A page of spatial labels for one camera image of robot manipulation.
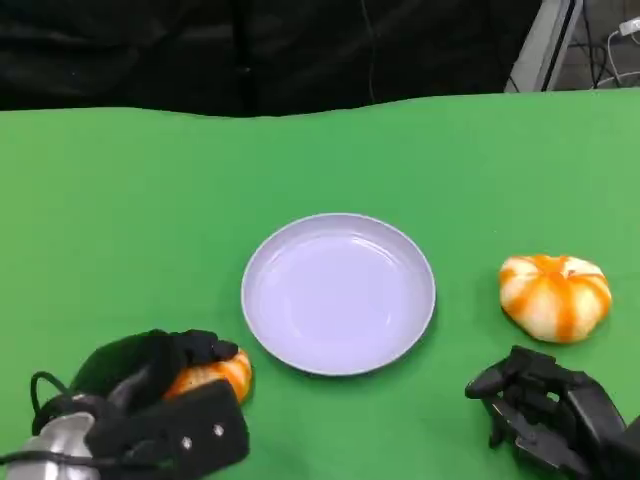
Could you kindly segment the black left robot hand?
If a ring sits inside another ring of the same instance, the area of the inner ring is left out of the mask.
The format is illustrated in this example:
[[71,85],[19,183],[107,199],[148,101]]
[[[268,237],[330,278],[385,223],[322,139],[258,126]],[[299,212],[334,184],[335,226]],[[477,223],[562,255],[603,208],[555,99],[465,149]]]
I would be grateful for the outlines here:
[[150,330],[96,349],[70,383],[74,393],[101,397],[126,414],[158,403],[179,374],[229,360],[237,344],[205,330]]

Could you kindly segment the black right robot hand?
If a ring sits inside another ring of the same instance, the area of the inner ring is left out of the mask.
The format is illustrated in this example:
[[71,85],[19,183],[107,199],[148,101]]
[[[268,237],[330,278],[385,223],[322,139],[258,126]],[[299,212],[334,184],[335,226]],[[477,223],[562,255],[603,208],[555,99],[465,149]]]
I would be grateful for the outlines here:
[[521,346],[465,388],[491,419],[489,447],[504,442],[567,479],[637,479],[639,422],[626,423],[602,385]]

